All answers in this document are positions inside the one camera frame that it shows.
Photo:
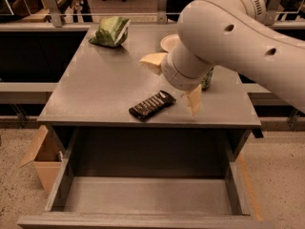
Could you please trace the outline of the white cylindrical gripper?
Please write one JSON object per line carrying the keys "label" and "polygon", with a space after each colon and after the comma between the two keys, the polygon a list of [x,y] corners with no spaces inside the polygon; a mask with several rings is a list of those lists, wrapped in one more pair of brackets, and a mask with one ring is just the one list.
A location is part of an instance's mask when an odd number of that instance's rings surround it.
{"label": "white cylindrical gripper", "polygon": [[155,74],[162,74],[176,89],[188,91],[182,94],[186,106],[192,115],[201,108],[201,81],[214,64],[191,54],[179,42],[168,54],[166,52],[149,53],[138,63]]}

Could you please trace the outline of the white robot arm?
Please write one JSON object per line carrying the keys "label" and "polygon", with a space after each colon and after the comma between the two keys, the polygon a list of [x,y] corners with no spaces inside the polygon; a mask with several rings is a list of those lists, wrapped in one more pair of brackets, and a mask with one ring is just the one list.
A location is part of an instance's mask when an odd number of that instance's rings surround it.
{"label": "white robot arm", "polygon": [[180,12],[174,48],[139,63],[182,91],[222,66],[305,113],[305,44],[264,26],[265,12],[264,0],[194,0]]}

